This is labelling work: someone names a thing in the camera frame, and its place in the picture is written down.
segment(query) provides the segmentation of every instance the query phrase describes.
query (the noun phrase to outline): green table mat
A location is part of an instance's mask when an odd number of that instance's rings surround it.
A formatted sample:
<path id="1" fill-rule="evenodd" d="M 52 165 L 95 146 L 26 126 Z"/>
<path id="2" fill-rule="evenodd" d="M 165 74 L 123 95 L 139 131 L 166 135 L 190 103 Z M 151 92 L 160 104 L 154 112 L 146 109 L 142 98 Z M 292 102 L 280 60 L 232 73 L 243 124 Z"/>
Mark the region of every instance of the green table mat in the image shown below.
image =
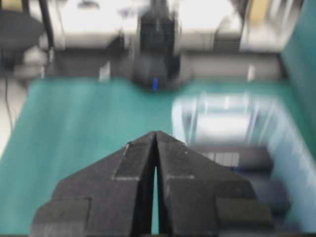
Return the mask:
<path id="1" fill-rule="evenodd" d="M 172 104 L 181 95 L 244 93 L 279 97 L 315 155 L 315 142 L 287 83 L 196 81 L 176 92 L 151 93 L 125 80 L 38 80 L 0 161 L 0 233 L 28 234 L 36 209 L 57 182 L 151 131 L 172 133 Z M 157 194 L 153 233 L 158 232 Z"/>

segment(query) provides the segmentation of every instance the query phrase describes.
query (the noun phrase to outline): transparent plastic bin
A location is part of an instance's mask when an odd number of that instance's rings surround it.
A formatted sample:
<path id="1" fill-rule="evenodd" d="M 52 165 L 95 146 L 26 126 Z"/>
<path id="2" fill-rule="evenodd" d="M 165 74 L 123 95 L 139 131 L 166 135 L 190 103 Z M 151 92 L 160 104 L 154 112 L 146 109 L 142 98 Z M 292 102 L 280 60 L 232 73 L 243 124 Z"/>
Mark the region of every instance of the transparent plastic bin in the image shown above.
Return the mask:
<path id="1" fill-rule="evenodd" d="M 173 136 L 188 146 L 266 146 L 292 201 L 285 224 L 316 232 L 316 168 L 291 115 L 274 97 L 249 94 L 180 97 L 172 108 Z"/>

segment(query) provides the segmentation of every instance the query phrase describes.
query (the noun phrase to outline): white floor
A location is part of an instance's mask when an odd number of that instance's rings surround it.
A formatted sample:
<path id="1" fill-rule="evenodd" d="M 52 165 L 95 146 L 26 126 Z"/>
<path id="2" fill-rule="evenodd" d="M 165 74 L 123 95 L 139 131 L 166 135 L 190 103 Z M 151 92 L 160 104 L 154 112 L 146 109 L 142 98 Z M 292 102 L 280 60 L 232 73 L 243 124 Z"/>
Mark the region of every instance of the white floor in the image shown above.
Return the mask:
<path id="1" fill-rule="evenodd" d="M 5 150 L 7 142 L 11 135 L 10 121 L 7 113 L 4 92 L 4 79 L 0 78 L 0 158 Z M 12 115 L 13 125 L 19 118 L 27 96 L 27 90 L 19 85 L 15 80 L 8 83 L 8 101 Z"/>

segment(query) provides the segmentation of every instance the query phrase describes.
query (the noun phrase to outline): white label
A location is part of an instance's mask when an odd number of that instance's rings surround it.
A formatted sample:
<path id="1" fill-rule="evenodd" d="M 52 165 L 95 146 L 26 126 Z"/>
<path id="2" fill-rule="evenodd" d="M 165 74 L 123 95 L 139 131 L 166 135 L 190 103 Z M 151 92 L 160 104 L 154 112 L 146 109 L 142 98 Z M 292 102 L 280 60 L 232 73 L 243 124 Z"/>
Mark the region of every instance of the white label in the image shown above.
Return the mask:
<path id="1" fill-rule="evenodd" d="M 214 161 L 220 165 L 226 167 L 237 167 L 239 165 L 239 153 L 238 152 L 209 152 L 202 153 L 202 155 L 209 158 L 211 161 Z"/>

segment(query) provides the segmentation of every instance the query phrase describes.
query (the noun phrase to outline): blue object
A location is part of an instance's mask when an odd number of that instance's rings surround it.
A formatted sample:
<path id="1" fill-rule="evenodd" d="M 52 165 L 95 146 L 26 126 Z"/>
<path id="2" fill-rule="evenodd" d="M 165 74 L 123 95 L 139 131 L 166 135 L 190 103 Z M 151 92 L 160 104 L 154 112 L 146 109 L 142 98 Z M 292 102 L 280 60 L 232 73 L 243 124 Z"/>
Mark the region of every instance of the blue object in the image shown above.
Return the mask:
<path id="1" fill-rule="evenodd" d="M 153 90 L 156 91 L 157 89 L 158 89 L 158 78 L 154 78 Z"/>

